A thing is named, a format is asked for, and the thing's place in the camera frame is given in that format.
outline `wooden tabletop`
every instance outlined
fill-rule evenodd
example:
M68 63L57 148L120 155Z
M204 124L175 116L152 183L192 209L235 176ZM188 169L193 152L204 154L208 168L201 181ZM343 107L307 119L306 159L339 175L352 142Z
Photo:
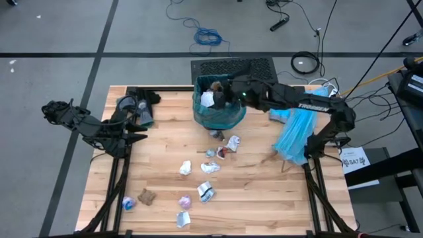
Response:
M305 87L314 89L317 86ZM125 92L126 86L110 87L103 120L111 117L116 99ZM131 229L134 234L162 235L303 235L306 230L313 230L303 169L286 163L284 172L281 172L279 155L260 163L273 153L271 146L281 134L281 123L269 121L268 113L248 108L242 122L232 130L224 131L226 138L232 135L241 138L237 152L229 154L225 160L215 158L221 170L207 175L200 168L202 163L210 161L204 153L225 143L210 137L194 121L192 92L157 93L161 101L153 105L155 123L143 132L148 138L132 147L126 187L126 196L135 199L143 188L154 191L157 197L151 206L137 201L132 210L123 210L120 233ZM318 113L318 117L316 132L329 120L327 114ZM94 155L100 153L102 151L96 150ZM325 153L338 157L335 148L327 147ZM186 160L192 163L192 173L183 176L179 174L179 168ZM324 157L321 165L330 203L355 229L354 212L340 162ZM102 206L111 166L112 158L108 155L97 157L91 164L76 229L84 228ZM207 180L215 188L216 195L203 204L196 188ZM182 211L178 200L184 195L190 195L192 199L188 211L191 224L177 228L176 215ZM323 209L317 201L321 226L325 230ZM109 224L114 219L115 207L112 206Z

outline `blue cable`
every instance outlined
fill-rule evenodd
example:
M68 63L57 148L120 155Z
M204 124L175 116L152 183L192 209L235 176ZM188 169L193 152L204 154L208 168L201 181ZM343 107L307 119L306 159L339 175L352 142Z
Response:
M229 56L232 58L231 55L231 43L227 40L224 40L219 33L217 32L217 30L215 29L207 29L204 27L200 26L200 22L197 19L194 19L192 17L180 17L180 18L173 18L171 16L169 16L168 14L168 9L172 4L180 4L182 3L184 0L181 0L179 2L176 2L174 0L170 0L171 3L169 3L169 5L166 7L166 16L167 18L171 19L171 20L184 20L182 22L182 24L186 27L186 28L196 28L197 31L194 34L194 41L195 43L192 43L190 45L190 53L197 55L197 56L209 56L210 53L212 52L212 47L213 46L219 46L222 42L226 42L228 43L228 47L227 47L227 53L229 54ZM193 45L201 45L201 46L210 46L210 50L208 53L202 54L202 53L194 53L191 50L191 47Z

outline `trash can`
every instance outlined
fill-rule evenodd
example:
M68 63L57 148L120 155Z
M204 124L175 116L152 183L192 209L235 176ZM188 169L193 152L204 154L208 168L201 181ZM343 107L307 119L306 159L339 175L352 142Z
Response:
M214 109L201 105L201 95L210 88L213 82L227 81L227 75L207 75L197 77L192 95L192 109L194 119L207 130L228 130L236 126L245 116L246 108L236 100L227 104L225 108Z

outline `gray floor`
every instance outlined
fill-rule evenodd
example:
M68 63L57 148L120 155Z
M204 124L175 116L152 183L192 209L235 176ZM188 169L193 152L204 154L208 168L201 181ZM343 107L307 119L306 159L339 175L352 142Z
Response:
M195 1L171 7L174 17L192 16L202 26L215 28L231 42L232 52L314 52L317 41L301 9L289 4L288 24L268 29L279 19L264 1ZM315 28L324 28L333 1L297 0ZM0 56L7 52L96 52L112 0L20 0L17 7L0 1ZM167 0L119 0L105 52L187 52L194 30L165 16ZM339 1L325 39L325 52L378 52L410 7L405 0ZM423 52L423 42L401 46L419 24L411 16L386 52ZM226 52L222 44L215 52ZM100 116L110 85L190 84L190 61L199 58L102 58L88 109ZM0 234L2 237L36 237L56 182L70 133L42 118L40 107L49 100L81 102L93 58L0 58ZM325 58L326 78L337 77L341 91L352 87L373 58ZM403 57L380 58L368 79L402 64ZM277 71L290 71L290 58L274 58ZM317 74L308 76L318 78ZM298 84L288 74L281 83ZM380 88L382 79L358 89L358 95ZM357 107L358 118L381 112L370 103ZM352 145L365 143L397 127L398 114L383 122L359 122L350 133ZM416 147L404 124L395 134L366 147L387 147L391 155ZM78 141L50 235L71 233L75 227L92 148ZM415 189L407 195L419 224L423 223L422 198ZM362 231L373 231L405 220L398 204L354 204ZM381 235L420 237L393 227Z

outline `plastic wrapper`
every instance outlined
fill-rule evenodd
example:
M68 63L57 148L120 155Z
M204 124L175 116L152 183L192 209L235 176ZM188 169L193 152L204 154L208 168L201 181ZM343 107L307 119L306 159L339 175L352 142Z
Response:
M327 96L327 88L319 88L314 91L307 91L314 95ZM294 109L289 117L284 130L273 148L287 161L296 165L307 163L304 156L304 147L307 138L313 133L316 125L317 112L305 109Z
M201 105L201 96L207 91L213 82L227 81L227 75L199 76L194 84L192 95L192 109L194 119L200 125L215 130L228 130L236 126L245 116L246 108L241 106L240 101L227 104L225 108L214 109Z
M191 208L191 198L189 197L189 195L185 195L182 198L180 198L178 203L185 210L188 210Z

